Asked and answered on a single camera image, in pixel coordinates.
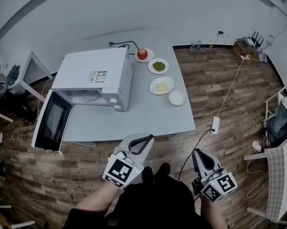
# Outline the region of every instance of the white microwave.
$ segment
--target white microwave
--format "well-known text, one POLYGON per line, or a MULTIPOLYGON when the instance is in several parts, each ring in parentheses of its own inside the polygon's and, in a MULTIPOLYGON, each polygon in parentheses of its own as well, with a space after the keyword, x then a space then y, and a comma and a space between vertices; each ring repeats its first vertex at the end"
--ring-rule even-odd
POLYGON ((58 151, 75 104, 127 111, 132 74, 126 48, 67 54, 41 109, 31 146, 58 151))

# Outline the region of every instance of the blue jeans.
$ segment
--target blue jeans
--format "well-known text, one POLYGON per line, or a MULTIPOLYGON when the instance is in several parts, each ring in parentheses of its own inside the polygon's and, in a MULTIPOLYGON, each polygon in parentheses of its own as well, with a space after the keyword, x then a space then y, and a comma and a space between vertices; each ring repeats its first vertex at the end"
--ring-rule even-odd
POLYGON ((287 109, 282 103, 279 105, 277 115, 267 121, 266 129, 271 143, 287 137, 287 109))

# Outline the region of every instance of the plate with tomato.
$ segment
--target plate with tomato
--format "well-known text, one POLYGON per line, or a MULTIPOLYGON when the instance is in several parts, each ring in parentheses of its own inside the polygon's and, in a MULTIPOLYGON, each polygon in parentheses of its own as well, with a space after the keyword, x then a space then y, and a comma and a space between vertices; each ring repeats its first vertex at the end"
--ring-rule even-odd
POLYGON ((138 50, 135 55, 135 59, 141 63, 147 63, 154 58, 154 52, 147 48, 138 50))

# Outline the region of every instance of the wooden floor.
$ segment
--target wooden floor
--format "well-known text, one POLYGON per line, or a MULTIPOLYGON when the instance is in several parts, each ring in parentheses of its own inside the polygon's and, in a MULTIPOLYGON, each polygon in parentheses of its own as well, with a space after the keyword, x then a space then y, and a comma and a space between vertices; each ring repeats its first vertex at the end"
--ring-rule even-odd
MULTIPOLYGON (((233 56, 229 49, 220 51, 233 56)), ((156 172, 163 162, 169 162, 171 175, 178 178, 185 159, 199 137, 210 128, 212 118, 220 109, 239 64, 237 59, 212 50, 192 52, 180 49, 175 50, 175 54, 187 87, 196 131, 171 142, 164 137, 156 138, 147 164, 156 172)), ((41 92, 44 84, 39 83, 34 88, 41 92)), ((48 82, 44 96, 51 84, 48 82)), ((248 174, 247 162, 242 157, 255 152, 251 147, 254 140, 263 140, 259 135, 263 134, 264 101, 280 88, 280 82, 269 64, 242 65, 218 115, 221 118, 218 135, 208 133, 198 146, 216 155, 221 165, 231 171, 237 181, 237 190, 220 201, 224 217, 233 229, 268 228, 270 225, 267 220, 246 212, 248 206, 266 208, 268 184, 255 197, 246 197, 250 188, 260 179, 261 173, 248 174)), ((28 101, 33 107, 38 104, 33 97, 28 101)), ((35 220, 37 228, 44 228, 46 222, 52 229, 61 228, 69 210, 101 185, 108 154, 117 143, 100 143, 97 149, 63 144, 61 156, 31 148, 33 132, 29 133, 28 141, 24 142, 23 132, 26 127, 22 120, 15 120, 14 124, 0 127, 5 133, 3 145, 0 146, 0 157, 7 169, 5 180, 0 180, 1 196, 14 207, 18 217, 35 220)), ((262 183, 267 180, 265 160, 253 161, 249 169, 263 170, 265 176, 262 183)), ((181 180, 191 190, 194 177, 193 163, 189 159, 181 180)), ((200 199, 196 201, 196 209, 199 212, 200 199)))

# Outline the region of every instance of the black shirt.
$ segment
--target black shirt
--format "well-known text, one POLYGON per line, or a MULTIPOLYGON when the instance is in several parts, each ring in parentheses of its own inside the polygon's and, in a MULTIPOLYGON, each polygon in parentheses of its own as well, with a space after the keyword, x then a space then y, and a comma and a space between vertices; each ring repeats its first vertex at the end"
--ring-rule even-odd
POLYGON ((129 185, 114 211, 105 217, 104 213, 72 209, 63 229, 151 226, 211 228, 208 221, 195 212, 195 200, 189 188, 167 177, 155 185, 129 185))

